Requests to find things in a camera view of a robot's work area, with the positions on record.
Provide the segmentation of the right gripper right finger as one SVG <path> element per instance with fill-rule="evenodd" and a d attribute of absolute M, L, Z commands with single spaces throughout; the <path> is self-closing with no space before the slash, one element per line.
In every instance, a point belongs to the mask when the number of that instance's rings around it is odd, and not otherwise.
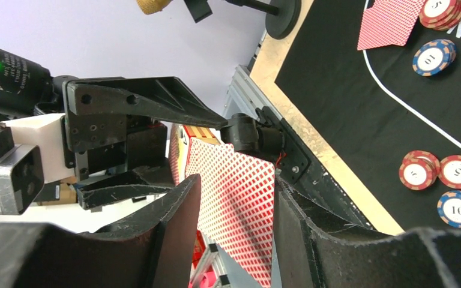
<path fill-rule="evenodd" d="M 461 287 L 461 229 L 390 236 L 334 215 L 283 179 L 274 188 L 283 287 Z"/>

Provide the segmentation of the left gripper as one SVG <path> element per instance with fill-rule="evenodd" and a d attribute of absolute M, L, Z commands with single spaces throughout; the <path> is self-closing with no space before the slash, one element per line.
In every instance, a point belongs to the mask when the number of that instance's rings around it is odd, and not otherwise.
<path fill-rule="evenodd" d="M 218 130 L 227 125 L 177 77 L 74 79 L 64 89 L 70 111 L 96 116 L 0 122 L 0 215 L 24 213 L 61 182 L 74 185 L 84 210 L 166 193 L 175 186 L 165 157 L 167 128 L 147 117 Z"/>

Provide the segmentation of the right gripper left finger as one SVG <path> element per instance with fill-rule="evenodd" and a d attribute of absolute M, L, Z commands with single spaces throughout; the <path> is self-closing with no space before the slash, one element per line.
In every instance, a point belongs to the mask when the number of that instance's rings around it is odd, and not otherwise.
<path fill-rule="evenodd" d="M 0 287 L 187 287 L 201 179 L 93 233 L 0 223 Z"/>

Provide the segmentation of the playing card deck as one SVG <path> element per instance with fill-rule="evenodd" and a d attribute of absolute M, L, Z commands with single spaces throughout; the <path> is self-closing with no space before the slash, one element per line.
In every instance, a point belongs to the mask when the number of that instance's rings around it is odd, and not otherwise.
<path fill-rule="evenodd" d="M 201 178 L 198 231 L 262 287 L 271 287 L 274 164 L 236 152 L 208 128 L 173 124 L 169 144 L 174 182 Z"/>

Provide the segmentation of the red poker chip stack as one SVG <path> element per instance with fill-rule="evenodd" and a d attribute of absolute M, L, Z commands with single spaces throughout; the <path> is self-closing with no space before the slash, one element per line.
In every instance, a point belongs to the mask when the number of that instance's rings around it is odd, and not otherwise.
<path fill-rule="evenodd" d="M 400 182 L 410 190 L 424 190 L 436 182 L 441 171 L 439 159 L 428 151 L 407 153 L 399 167 Z"/>

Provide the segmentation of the blue poker chip stack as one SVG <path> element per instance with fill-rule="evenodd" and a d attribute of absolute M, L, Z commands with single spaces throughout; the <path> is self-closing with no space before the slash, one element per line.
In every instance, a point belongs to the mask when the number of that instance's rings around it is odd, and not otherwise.
<path fill-rule="evenodd" d="M 461 228 L 461 190 L 445 192 L 438 200 L 437 212 L 443 222 Z"/>

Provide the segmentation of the single playing card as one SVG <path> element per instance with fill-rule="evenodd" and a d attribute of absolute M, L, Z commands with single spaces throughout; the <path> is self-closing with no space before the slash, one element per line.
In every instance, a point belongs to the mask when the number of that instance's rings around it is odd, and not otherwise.
<path fill-rule="evenodd" d="M 357 50 L 404 46 L 424 1 L 375 1 L 362 15 Z"/>

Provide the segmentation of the single red poker chip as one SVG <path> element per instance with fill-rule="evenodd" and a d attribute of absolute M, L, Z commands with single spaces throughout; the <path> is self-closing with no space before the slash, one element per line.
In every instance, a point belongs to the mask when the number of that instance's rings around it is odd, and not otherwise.
<path fill-rule="evenodd" d="M 424 3 L 419 21 L 425 27 L 436 31 L 448 30 L 461 20 L 460 0 L 428 0 Z"/>

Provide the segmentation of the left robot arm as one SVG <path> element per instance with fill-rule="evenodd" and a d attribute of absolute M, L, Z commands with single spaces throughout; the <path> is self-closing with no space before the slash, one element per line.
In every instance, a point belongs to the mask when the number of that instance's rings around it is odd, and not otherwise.
<path fill-rule="evenodd" d="M 227 124 L 177 77 L 52 77 L 0 49 L 0 215 L 66 180 L 83 209 L 167 192 L 169 122 Z"/>

